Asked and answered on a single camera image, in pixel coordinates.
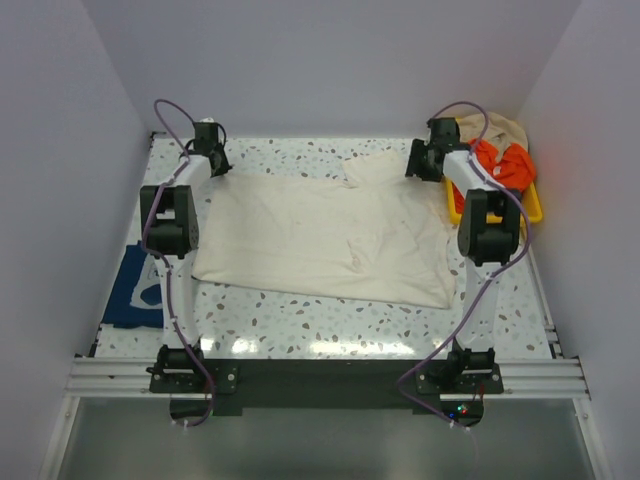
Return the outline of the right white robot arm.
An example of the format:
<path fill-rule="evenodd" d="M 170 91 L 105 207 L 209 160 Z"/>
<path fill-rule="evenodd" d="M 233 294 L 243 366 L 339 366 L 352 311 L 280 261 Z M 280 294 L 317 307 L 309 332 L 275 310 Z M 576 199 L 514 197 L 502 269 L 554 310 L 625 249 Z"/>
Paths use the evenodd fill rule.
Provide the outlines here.
<path fill-rule="evenodd" d="M 515 262 L 519 248 L 520 194 L 493 179 L 474 146 L 461 140 L 453 117 L 427 121 L 430 137 L 412 142 L 405 175 L 423 181 L 447 179 L 464 196 L 457 245 L 465 260 L 463 318 L 446 341 L 451 357 L 492 355 L 500 277 Z"/>

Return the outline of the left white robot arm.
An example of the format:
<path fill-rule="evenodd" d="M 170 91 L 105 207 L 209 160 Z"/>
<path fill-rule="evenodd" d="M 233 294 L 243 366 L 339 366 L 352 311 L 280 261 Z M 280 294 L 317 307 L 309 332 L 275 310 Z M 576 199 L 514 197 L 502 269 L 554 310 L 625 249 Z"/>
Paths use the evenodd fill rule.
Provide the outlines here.
<path fill-rule="evenodd" d="M 193 124 L 176 169 L 156 185 L 139 192 L 141 247 L 154 258 L 160 282 L 163 345 L 170 349 L 196 348 L 199 332 L 194 319 L 192 269 L 199 245 L 195 207 L 197 190 L 231 170 L 226 153 L 226 131 L 211 118 Z"/>

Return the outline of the cream t shirt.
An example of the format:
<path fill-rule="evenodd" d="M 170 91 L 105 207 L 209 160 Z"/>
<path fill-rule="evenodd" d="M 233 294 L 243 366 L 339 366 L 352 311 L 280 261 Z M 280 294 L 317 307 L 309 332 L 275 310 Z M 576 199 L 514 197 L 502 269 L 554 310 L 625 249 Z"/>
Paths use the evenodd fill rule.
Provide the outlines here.
<path fill-rule="evenodd" d="M 193 275 L 202 282 L 449 309 L 455 279 L 440 185 L 395 151 L 347 160 L 341 179 L 218 180 Z"/>

